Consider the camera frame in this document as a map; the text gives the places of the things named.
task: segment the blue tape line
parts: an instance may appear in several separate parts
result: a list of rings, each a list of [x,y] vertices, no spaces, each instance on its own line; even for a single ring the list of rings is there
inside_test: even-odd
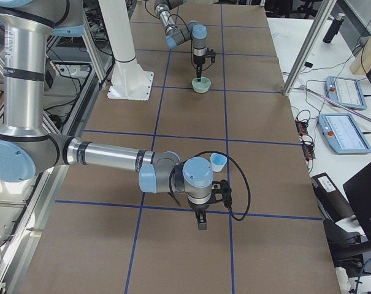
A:
[[[229,239],[230,239],[230,269],[232,280],[232,294],[235,294],[233,220],[230,215],[229,215]]]
[[[151,145],[151,150],[154,150],[155,139],[156,139],[156,131],[158,130],[159,117],[161,116],[161,109],[162,109],[162,104],[163,104],[163,95],[164,95],[164,92],[165,92],[165,84],[166,84],[167,72],[169,71],[169,64],[170,64],[170,56],[171,56],[171,54],[172,53],[169,52],[169,55],[167,57],[165,77],[164,77],[164,80],[163,80],[163,88],[162,88],[162,93],[161,93],[161,100],[159,101],[158,114],[156,116],[155,129],[154,129],[154,137],[153,137],[153,143]]]
[[[113,206],[113,207],[122,207],[122,208],[143,208],[143,209],[152,209],[152,210],[170,210],[170,211],[186,211],[193,213],[192,209],[188,208],[176,208],[176,207],[163,207],[163,206],[151,206],[151,205],[130,205],[130,204],[119,204],[119,203],[107,203],[107,202],[89,202],[89,201],[75,201],[75,200],[56,200],[56,203],[65,203],[65,204],[75,204],[75,205],[96,205],[96,206]],[[212,214],[225,214],[229,215],[227,211],[217,211],[217,210],[207,210],[208,213]],[[241,216],[243,213],[235,212],[233,213],[236,216]],[[285,216],[281,214],[263,214],[263,213],[248,213],[247,216],[253,217],[268,217],[274,219],[300,219],[305,221],[322,221],[321,217],[311,217],[311,216]]]
[[[183,90],[193,90],[193,88],[187,87],[175,87],[175,86],[164,86],[165,89],[183,89]],[[228,90],[228,89],[209,89],[209,91],[218,92],[244,92],[244,93],[265,93],[265,94],[279,94],[279,91],[257,91],[257,90]]]
[[[56,200],[56,203],[98,205],[98,206],[115,206],[115,207],[124,207],[124,208],[140,208],[139,205],[107,203],[107,202],[74,201],[74,200]]]
[[[161,23],[155,23],[153,21],[130,21],[130,23],[146,23],[151,25],[160,25]],[[224,27],[224,28],[249,28],[249,29],[269,29],[268,26],[222,26],[220,24],[204,24],[204,26],[216,26],[216,27]]]
[[[220,5],[221,10],[221,38],[222,38],[222,68],[223,68],[223,95],[224,95],[224,124],[226,133],[226,154],[229,155],[229,128],[228,128],[228,110],[226,105],[226,76],[224,67],[224,36],[223,36],[223,8]],[[229,163],[226,165],[228,173],[228,183],[230,185],[230,168]],[[232,294],[235,294],[235,275],[234,275],[234,250],[233,250],[233,225],[232,217],[229,215],[229,243],[230,243],[230,269],[231,269],[231,285]]]
[[[111,130],[84,130],[84,132],[86,132],[86,133],[102,133],[102,134],[135,135],[135,136],[154,137],[154,135],[152,135],[152,134],[114,132],[114,131],[111,131]]]
[[[170,50],[158,50],[158,49],[135,49],[135,51],[147,51],[147,52],[170,52]],[[173,50],[174,53],[187,53],[189,51]],[[250,54],[250,53],[225,53],[225,55],[231,56],[252,56],[252,57],[278,57],[277,55],[263,55],[263,54]]]
[[[273,142],[273,141],[256,141],[256,140],[241,140],[241,139],[223,139],[223,138],[204,138],[204,137],[184,137],[174,135],[153,135],[153,134],[139,134],[139,133],[127,133],[127,132],[115,132],[111,130],[84,130],[87,133],[102,133],[102,134],[115,134],[115,135],[135,135],[135,136],[146,136],[146,137],[158,137],[158,138],[177,138],[177,139],[193,139],[193,140],[210,140],[210,141],[228,141],[228,142],[241,142],[241,143],[255,143],[255,144],[273,144],[273,145],[289,145],[289,146],[301,146],[300,143],[285,143],[285,142]]]
[[[144,196],[145,196],[145,194],[143,193],[142,201],[140,202],[141,207],[143,207]],[[133,263],[134,263],[135,250],[136,250],[136,242],[137,242],[137,237],[139,235],[140,221],[142,220],[143,209],[141,207],[139,208],[139,215],[137,216],[136,230],[135,230],[135,235],[134,235],[134,242],[132,244],[131,258],[129,259],[129,267],[128,267],[128,274],[126,276],[124,294],[128,293],[129,281],[131,280],[132,266],[133,266]]]

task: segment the light green bowl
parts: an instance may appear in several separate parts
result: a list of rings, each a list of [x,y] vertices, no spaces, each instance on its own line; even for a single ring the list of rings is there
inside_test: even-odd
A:
[[[202,77],[201,81],[197,81],[197,78],[192,80],[192,87],[197,93],[206,93],[211,86],[211,81],[209,78]]]

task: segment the white cup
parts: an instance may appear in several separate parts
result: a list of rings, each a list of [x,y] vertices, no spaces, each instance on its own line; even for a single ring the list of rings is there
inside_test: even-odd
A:
[[[210,156],[210,162],[212,171],[215,173],[219,173],[228,162],[228,159],[224,155],[213,153]]]

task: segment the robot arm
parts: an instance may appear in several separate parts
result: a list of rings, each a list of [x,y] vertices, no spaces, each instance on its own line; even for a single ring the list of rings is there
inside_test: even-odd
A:
[[[203,65],[207,58],[215,62],[216,53],[207,48],[207,28],[196,20],[191,20],[185,28],[179,29],[175,24],[170,10],[184,4],[186,0],[156,0],[155,14],[161,21],[166,33],[166,44],[173,49],[182,43],[192,40],[193,63],[196,69],[197,81],[201,81]]]
[[[102,165],[139,173],[143,192],[187,193],[199,229],[206,229],[210,204],[231,204],[227,182],[213,182],[203,157],[180,162],[173,152],[129,149],[48,134],[42,127],[42,98],[47,35],[56,28],[65,36],[82,24],[82,0],[0,0],[5,25],[4,124],[0,127],[0,179],[19,182],[57,165]],[[203,50],[195,28],[195,46]],[[216,194],[225,194],[216,200]]]

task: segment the white desk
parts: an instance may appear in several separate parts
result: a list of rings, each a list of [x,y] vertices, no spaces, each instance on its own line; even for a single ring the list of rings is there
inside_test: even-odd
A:
[[[277,51],[277,56],[280,61],[281,70],[282,72],[289,72],[294,64],[302,43],[304,42],[305,36],[312,25],[312,20],[270,18],[268,21],[275,50]],[[320,67],[334,67],[341,62],[345,62],[349,56],[351,56],[351,50],[348,48],[342,35],[339,33],[334,37],[330,44],[322,42],[330,23],[331,21],[328,21],[324,26],[319,39],[316,41],[316,44],[308,57],[307,61],[313,63],[313,69]],[[303,73],[299,76],[295,87],[298,88],[300,85],[304,85],[308,80],[324,81],[327,76],[336,76],[339,73],[340,77],[357,78],[358,80],[364,78],[365,76],[355,76],[350,72],[350,64],[353,60],[354,58],[351,58],[344,68],[343,65],[340,65],[333,69],[312,70],[309,73]],[[361,81],[361,87],[365,95],[371,94],[371,84],[368,79]],[[326,92],[324,83],[320,82],[309,81],[308,88],[320,94],[325,94]],[[291,105],[297,107],[299,110],[310,110],[312,118],[318,115],[318,112],[306,103],[304,91],[293,90],[289,95],[289,99]],[[371,97],[366,97],[365,99],[367,102],[367,109],[361,113],[371,118]],[[322,99],[313,96],[312,94],[308,94],[308,101],[317,109],[320,109],[323,104]],[[293,108],[294,117],[297,116],[297,112],[298,111]],[[346,111],[325,103],[322,113],[346,113]],[[303,118],[307,118],[305,113],[303,113],[303,116],[300,116],[300,119]],[[371,123],[364,121],[357,116],[355,116],[354,119],[363,132],[371,131]],[[327,142],[322,137],[323,135],[321,132],[317,128],[315,129],[315,127],[316,120],[313,119],[310,121],[308,132],[315,139],[316,159],[313,160],[313,169],[310,176],[326,172],[344,195],[345,193],[342,187],[343,183],[371,162],[371,153],[366,155],[336,155],[332,152]],[[366,135],[365,137],[371,145],[371,134]],[[348,221],[343,220],[339,224],[349,232],[357,231]],[[371,276],[363,277],[361,281],[363,284],[360,286],[358,293],[371,291]]]

